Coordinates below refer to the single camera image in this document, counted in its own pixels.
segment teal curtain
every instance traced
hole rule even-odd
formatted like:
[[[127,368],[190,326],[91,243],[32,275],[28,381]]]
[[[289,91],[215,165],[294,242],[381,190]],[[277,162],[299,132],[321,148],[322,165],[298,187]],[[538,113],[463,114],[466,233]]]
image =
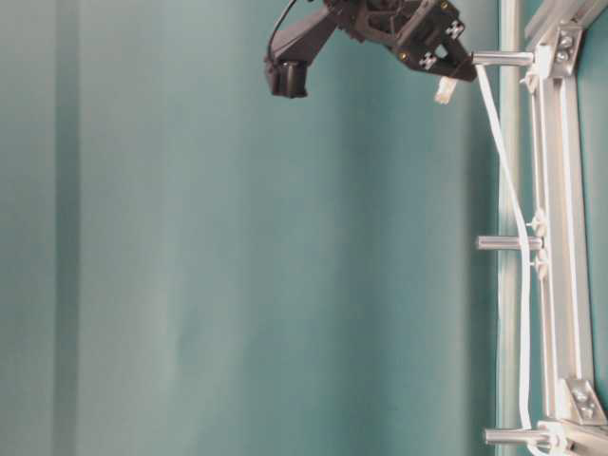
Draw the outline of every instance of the teal curtain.
[[[479,90],[337,33],[272,98],[283,3],[3,6],[1,454],[491,453]]]

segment black cable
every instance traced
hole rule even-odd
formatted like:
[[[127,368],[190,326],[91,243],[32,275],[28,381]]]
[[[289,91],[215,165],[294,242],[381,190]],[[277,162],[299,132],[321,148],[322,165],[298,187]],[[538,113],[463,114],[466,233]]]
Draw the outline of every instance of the black cable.
[[[297,2],[297,0],[291,0],[291,2],[289,2],[289,5],[287,5],[287,7],[285,8],[285,10],[282,12],[282,14],[280,15],[280,17],[276,21],[275,29],[273,30],[273,33],[270,35],[270,40],[268,40],[268,54],[267,54],[267,57],[268,57],[268,61],[271,62],[271,63],[273,63],[275,61],[275,56],[273,55],[273,41],[275,40],[276,33],[278,32],[278,30],[283,25],[283,22],[285,21],[285,18],[289,15],[289,12],[294,7],[295,2]]]

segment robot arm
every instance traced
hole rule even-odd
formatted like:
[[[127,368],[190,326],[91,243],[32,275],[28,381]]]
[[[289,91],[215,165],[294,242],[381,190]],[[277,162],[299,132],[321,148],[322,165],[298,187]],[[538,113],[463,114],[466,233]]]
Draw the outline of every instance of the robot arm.
[[[307,96],[308,67],[336,28],[359,42],[367,40],[385,46],[400,62],[416,71],[469,82],[477,77],[472,58],[459,40],[465,31],[460,12],[447,0],[324,0],[324,3],[320,11],[271,40],[266,77],[273,95]]]

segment screw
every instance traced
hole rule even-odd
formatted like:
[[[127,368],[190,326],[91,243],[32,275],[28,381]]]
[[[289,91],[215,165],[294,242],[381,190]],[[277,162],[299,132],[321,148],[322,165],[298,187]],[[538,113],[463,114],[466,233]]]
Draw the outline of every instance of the screw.
[[[574,45],[574,38],[570,35],[565,35],[561,37],[560,40],[560,48],[569,49]]]
[[[592,408],[588,408],[588,407],[581,407],[580,413],[587,420],[590,420],[596,414]]]
[[[586,404],[589,402],[589,395],[581,389],[573,390],[572,395],[579,404]]]
[[[564,64],[570,60],[570,54],[566,50],[559,50],[555,56],[556,60],[560,64]]]

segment metal peg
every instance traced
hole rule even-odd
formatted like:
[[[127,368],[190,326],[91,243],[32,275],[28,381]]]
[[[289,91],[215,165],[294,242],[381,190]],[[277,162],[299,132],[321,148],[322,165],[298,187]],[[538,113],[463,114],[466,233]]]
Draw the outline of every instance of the metal peg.
[[[542,249],[540,237],[530,237],[530,251],[537,252]],[[477,237],[477,250],[521,250],[520,239],[512,236],[479,236]]]
[[[534,64],[534,53],[504,50],[473,52],[473,65],[500,65],[505,67],[530,67]]]
[[[488,445],[531,445],[532,447],[551,445],[551,434],[543,430],[486,429],[484,437]]]

